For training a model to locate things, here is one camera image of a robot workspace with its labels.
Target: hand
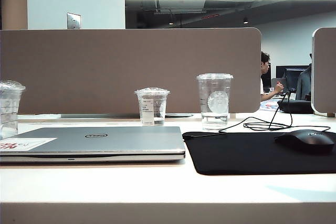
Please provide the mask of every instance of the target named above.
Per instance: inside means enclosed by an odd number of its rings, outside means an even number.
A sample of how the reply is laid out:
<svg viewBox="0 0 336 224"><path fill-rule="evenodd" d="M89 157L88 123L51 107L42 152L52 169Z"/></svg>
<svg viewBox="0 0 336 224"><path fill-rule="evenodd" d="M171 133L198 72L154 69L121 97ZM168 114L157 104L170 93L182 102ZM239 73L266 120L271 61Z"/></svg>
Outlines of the hand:
<svg viewBox="0 0 336 224"><path fill-rule="evenodd" d="M284 85L282 85L280 82L277 83L277 85L274 87L274 91L276 93L280 93L284 88Z"/></svg>

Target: black mouse pad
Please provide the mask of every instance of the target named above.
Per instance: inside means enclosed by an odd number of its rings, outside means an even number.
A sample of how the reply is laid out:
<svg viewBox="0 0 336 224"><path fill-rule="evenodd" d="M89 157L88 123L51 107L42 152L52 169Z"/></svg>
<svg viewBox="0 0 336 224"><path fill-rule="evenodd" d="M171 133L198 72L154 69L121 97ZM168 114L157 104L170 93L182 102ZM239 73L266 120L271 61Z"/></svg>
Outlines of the black mouse pad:
<svg viewBox="0 0 336 224"><path fill-rule="evenodd" d="M204 175L336 173L336 146L328 154L294 151L275 142L283 132L186 132L184 141L195 169Z"/></svg>

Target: person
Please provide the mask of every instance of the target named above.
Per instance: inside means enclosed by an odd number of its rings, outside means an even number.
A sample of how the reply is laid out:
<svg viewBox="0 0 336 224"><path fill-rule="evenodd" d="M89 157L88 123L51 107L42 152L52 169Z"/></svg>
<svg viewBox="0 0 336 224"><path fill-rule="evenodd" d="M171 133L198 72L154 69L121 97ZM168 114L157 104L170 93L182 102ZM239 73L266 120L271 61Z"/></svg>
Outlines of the person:
<svg viewBox="0 0 336 224"><path fill-rule="evenodd" d="M311 64L299 75L295 100L305 100L307 94L311 94Z"/></svg>
<svg viewBox="0 0 336 224"><path fill-rule="evenodd" d="M261 52L261 62L260 62L261 64L261 69L260 69L260 100L261 102L271 99L277 93L280 93L284 88L284 85L278 82L272 92L268 94L264 93L264 85L262 84L261 75L268 72L268 69L269 69L268 62L269 62L269 54L265 52Z"/></svg>

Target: clear plastic cup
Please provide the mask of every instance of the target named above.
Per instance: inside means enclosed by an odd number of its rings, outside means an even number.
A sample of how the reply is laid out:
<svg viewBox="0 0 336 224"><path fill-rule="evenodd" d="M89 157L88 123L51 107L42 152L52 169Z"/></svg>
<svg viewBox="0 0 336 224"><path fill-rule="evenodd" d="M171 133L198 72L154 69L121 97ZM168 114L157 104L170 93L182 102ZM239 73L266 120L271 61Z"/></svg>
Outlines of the clear plastic cup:
<svg viewBox="0 0 336 224"><path fill-rule="evenodd" d="M0 81L0 139L17 134L17 112L25 89L17 81Z"/></svg>
<svg viewBox="0 0 336 224"><path fill-rule="evenodd" d="M134 92L138 96L140 120L143 126L164 124L169 90L144 88Z"/></svg>
<svg viewBox="0 0 336 224"><path fill-rule="evenodd" d="M230 87L233 76L228 73L205 73L196 78L203 129L219 130L224 128L228 120Z"/></svg>

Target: laptop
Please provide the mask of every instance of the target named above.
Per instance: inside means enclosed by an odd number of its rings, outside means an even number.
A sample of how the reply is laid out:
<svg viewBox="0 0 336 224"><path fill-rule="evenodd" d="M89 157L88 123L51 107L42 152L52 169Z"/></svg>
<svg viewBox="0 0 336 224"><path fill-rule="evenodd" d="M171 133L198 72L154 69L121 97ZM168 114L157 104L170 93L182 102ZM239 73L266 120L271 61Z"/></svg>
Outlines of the laptop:
<svg viewBox="0 0 336 224"><path fill-rule="evenodd" d="M277 83L280 82L283 85L283 90L282 90L282 94L287 92L287 81L286 78L272 78L271 79L271 86L274 88Z"/></svg>
<svg viewBox="0 0 336 224"><path fill-rule="evenodd" d="M46 127L0 141L0 162L156 162L185 157L179 127Z"/></svg>

